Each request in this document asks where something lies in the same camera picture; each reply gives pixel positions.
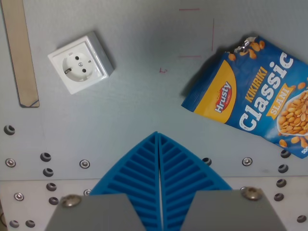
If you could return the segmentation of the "blue finned gripper finger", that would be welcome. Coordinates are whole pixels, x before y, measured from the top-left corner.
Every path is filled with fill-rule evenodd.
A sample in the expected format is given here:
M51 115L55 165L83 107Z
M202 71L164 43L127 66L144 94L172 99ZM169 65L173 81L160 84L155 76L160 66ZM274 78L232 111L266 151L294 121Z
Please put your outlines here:
M203 160L158 135L163 229L166 231L284 231L260 188L234 190Z
M158 133L154 132L101 178L90 196L125 194L147 231L161 231Z

